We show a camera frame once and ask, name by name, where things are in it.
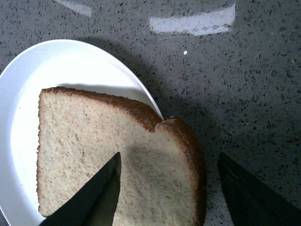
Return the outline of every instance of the white plate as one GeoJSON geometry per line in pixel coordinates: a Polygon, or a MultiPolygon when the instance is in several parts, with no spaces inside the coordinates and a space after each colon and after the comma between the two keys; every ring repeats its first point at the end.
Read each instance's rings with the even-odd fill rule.
{"type": "Polygon", "coordinates": [[[107,52],[75,40],[52,40],[18,55],[0,76],[0,208],[11,226],[34,226],[38,212],[36,161],[42,88],[67,86],[149,104],[138,78],[107,52]]]}

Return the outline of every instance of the bread slice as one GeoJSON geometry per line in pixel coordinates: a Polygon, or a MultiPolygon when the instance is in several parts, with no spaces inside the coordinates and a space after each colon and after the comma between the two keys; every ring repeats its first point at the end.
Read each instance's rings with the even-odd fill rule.
{"type": "Polygon", "coordinates": [[[42,90],[39,119],[41,215],[54,213],[120,152],[113,225],[203,225],[204,154],[180,118],[162,121],[136,100],[56,87],[42,90]]]}

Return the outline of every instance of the gray speckled countertop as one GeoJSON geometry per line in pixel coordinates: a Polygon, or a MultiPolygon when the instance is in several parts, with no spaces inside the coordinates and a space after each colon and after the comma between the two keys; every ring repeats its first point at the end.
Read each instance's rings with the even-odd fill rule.
{"type": "MultiPolygon", "coordinates": [[[[208,171],[206,226],[233,225],[217,171],[220,152],[301,208],[300,1],[191,2],[2,1],[0,73],[42,41],[98,46],[139,77],[164,117],[181,116],[198,135],[208,171]],[[71,2],[85,8],[73,11],[71,2]],[[157,32],[150,25],[151,17],[191,17],[233,4],[227,32],[157,32]]],[[[2,215],[0,225],[7,225],[2,215]]]]}

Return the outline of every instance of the brown crust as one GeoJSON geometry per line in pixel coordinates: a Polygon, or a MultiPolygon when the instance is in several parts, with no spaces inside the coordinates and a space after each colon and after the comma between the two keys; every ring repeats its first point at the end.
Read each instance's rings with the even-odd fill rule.
{"type": "Polygon", "coordinates": [[[184,153],[190,164],[190,168],[196,169],[198,175],[198,185],[196,188],[198,196],[198,221],[196,225],[203,225],[207,210],[207,173],[203,148],[193,130],[181,118],[171,116],[167,120],[162,121],[160,125],[172,131],[180,142],[183,143],[184,153]]]}
{"type": "Polygon", "coordinates": [[[114,95],[100,94],[66,87],[42,89],[41,94],[42,93],[64,93],[70,96],[84,96],[89,99],[116,106],[126,110],[129,115],[133,116],[137,121],[144,125],[146,129],[151,131],[154,131],[156,124],[162,121],[162,119],[149,105],[126,97],[117,97],[114,95]]]}
{"type": "MultiPolygon", "coordinates": [[[[197,175],[198,185],[196,187],[197,191],[197,213],[198,218],[196,225],[201,226],[204,224],[206,217],[206,162],[204,157],[203,149],[198,141],[198,138],[194,134],[193,130],[189,128],[179,117],[170,117],[169,119],[162,121],[162,119],[156,114],[156,112],[147,104],[144,104],[140,101],[128,99],[125,97],[117,97],[114,95],[99,94],[96,92],[90,92],[85,90],[77,90],[72,88],[65,87],[55,87],[43,89],[41,95],[44,93],[64,93],[70,96],[84,96],[96,101],[100,101],[109,105],[113,105],[119,109],[125,110],[127,114],[134,117],[138,122],[140,122],[146,129],[149,131],[155,131],[156,126],[165,128],[168,131],[171,131],[179,139],[180,143],[184,148],[184,153],[186,155],[187,162],[192,172],[195,172],[197,175]]],[[[41,175],[39,158],[37,161],[37,181],[38,181],[38,201],[42,196],[42,193],[39,190],[39,180],[38,178],[41,175]]]]}

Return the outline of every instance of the countertop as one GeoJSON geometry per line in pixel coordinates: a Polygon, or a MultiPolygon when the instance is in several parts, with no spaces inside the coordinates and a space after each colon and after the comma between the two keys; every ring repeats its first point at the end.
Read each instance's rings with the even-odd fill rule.
{"type": "Polygon", "coordinates": [[[196,132],[207,163],[205,226],[230,226],[220,152],[301,208],[300,11],[298,0],[2,1],[0,73],[47,40],[111,53],[165,118],[178,115],[196,132]]]}

